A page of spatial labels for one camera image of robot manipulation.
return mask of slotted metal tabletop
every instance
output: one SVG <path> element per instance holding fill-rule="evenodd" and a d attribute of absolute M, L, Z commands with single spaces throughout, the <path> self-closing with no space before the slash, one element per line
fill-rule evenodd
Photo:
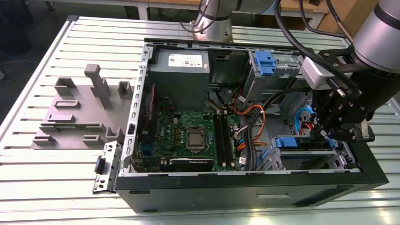
<path fill-rule="evenodd" d="M 314 51 L 345 47 L 341 39 L 293 32 Z M 108 84 L 134 86 L 144 38 L 190 39 L 178 23 L 80 17 L 66 21 L 0 127 L 0 221 L 88 224 L 400 224 L 400 112 L 389 101 L 370 122 L 369 144 L 389 184 L 318 207 L 136 214 L 117 195 L 92 195 L 98 150 L 32 150 L 58 77 L 90 84 L 98 64 Z M 236 43 L 289 45 L 274 29 L 233 27 Z"/>

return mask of power supply label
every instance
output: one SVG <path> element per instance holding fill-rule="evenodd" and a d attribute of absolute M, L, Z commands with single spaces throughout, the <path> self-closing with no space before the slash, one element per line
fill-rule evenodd
<path fill-rule="evenodd" d="M 168 57 L 169 67 L 202 67 L 201 55 L 177 55 Z"/>

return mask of cpu socket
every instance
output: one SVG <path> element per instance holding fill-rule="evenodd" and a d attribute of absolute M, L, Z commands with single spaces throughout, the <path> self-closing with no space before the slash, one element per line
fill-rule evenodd
<path fill-rule="evenodd" d="M 186 150 L 197 154 L 205 150 L 205 129 L 190 127 L 186 129 Z"/>

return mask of expansion card bracket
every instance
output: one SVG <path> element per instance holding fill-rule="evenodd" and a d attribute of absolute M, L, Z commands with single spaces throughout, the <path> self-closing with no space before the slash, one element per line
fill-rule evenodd
<path fill-rule="evenodd" d="M 96 162 L 93 194 L 114 194 L 113 186 L 120 164 L 121 144 L 108 142 Z"/>

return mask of green circuit board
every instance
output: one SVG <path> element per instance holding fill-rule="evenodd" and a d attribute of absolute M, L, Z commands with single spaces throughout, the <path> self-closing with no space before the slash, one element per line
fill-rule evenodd
<path fill-rule="evenodd" d="M 229 129 L 238 125 L 237 116 L 228 115 L 226 121 Z M 186 149 L 186 132 L 200 129 L 205 134 L 205 150 L 193 153 Z M 230 150 L 234 166 L 221 166 L 217 164 L 217 149 L 214 143 L 213 113 L 210 112 L 160 112 L 156 125 L 156 140 L 152 146 L 152 157 L 144 158 L 146 161 L 148 172 L 157 172 L 157 161 L 152 158 L 158 157 L 190 157 L 213 159 L 213 171 L 236 171 L 237 158 L 234 157 L 233 141 Z"/>

